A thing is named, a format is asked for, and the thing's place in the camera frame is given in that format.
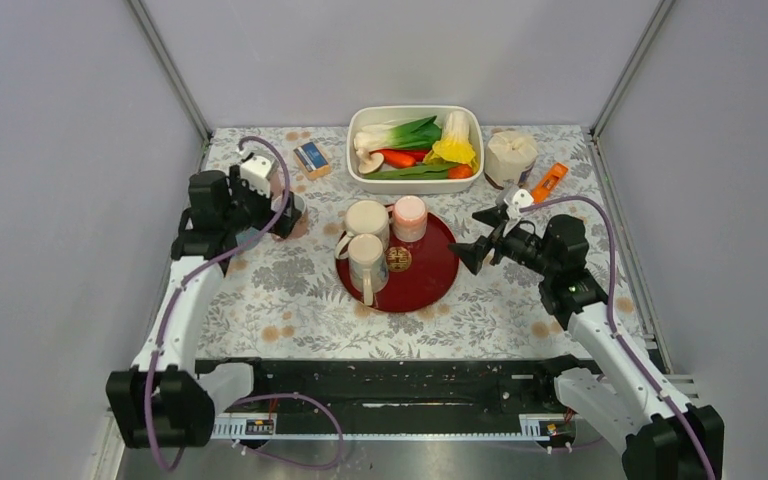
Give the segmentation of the cream mug blue dragon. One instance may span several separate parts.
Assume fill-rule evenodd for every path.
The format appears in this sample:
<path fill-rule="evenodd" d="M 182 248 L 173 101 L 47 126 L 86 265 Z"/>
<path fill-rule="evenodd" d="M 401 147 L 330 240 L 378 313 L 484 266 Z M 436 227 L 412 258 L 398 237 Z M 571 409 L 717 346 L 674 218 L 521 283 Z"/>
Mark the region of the cream mug blue dragon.
<path fill-rule="evenodd" d="M 362 303 L 372 306 L 389 280 L 383 244 L 376 235 L 361 234 L 349 242 L 347 253 L 351 285 L 361 294 Z"/>

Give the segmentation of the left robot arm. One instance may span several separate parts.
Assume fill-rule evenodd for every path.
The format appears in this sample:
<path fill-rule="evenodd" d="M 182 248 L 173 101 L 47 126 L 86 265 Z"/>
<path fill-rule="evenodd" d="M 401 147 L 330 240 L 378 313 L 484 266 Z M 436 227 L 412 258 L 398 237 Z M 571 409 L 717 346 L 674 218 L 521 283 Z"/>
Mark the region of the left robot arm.
<path fill-rule="evenodd" d="M 256 411 L 269 401 L 268 381 L 247 366 L 197 373 L 196 350 L 232 257 L 264 236 L 288 237 L 302 217 L 292 191 L 273 191 L 277 178 L 288 187 L 286 167 L 264 157 L 190 177 L 157 317 L 130 367 L 111 372 L 106 383 L 127 447 L 201 447 L 235 402 Z"/>

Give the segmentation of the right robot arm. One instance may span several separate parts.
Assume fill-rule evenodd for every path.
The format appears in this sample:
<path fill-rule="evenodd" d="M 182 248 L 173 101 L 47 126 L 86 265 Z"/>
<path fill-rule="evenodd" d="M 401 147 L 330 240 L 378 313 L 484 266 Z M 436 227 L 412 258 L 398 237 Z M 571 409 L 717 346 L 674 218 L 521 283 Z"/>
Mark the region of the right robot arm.
<path fill-rule="evenodd" d="M 581 415 L 619 454 L 629 479 L 720 479 L 724 421 L 711 405 L 695 406 L 616 321 L 612 287 L 587 268 L 583 221 L 560 214 L 543 234 L 527 232 L 521 209 L 504 205 L 473 213 L 492 231 L 449 246 L 473 274 L 504 259 L 537 273 L 545 310 L 585 348 L 607 381 L 570 357 L 548 361 L 533 386 L 535 402 Z"/>

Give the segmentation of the blue glazed mug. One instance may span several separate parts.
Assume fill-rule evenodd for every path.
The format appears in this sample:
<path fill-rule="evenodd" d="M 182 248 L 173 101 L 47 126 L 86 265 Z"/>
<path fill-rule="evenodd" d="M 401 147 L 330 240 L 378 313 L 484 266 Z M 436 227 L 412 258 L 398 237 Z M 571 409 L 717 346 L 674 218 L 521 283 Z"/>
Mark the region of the blue glazed mug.
<path fill-rule="evenodd" d="M 256 247 L 262 238 L 261 231 L 257 228 L 247 228 L 236 233 L 237 246 L 243 251 Z"/>

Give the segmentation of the pink square mug front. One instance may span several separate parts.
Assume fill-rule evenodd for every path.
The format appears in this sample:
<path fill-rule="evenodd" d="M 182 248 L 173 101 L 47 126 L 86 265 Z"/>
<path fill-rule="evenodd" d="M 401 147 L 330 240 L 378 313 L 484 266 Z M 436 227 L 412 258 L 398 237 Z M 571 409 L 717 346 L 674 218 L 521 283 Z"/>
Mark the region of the pink square mug front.
<path fill-rule="evenodd" d="M 283 208 L 278 220 L 271 227 L 270 233 L 276 239 L 281 240 L 297 238 L 302 234 L 306 225 L 307 205 L 305 199 L 294 192 L 290 192 L 286 202 L 282 199 L 274 202 L 275 208 L 281 205 Z"/>

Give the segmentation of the pink faceted mug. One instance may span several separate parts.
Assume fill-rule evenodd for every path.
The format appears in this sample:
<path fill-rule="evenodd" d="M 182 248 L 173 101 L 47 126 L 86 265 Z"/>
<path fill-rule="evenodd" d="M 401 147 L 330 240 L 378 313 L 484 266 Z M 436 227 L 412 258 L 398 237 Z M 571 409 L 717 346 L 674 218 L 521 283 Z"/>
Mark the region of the pink faceted mug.
<path fill-rule="evenodd" d="M 273 165 L 274 169 L 270 176 L 270 192 L 273 196 L 273 201 L 278 201 L 284 192 L 284 175 L 283 168 L 279 164 Z"/>

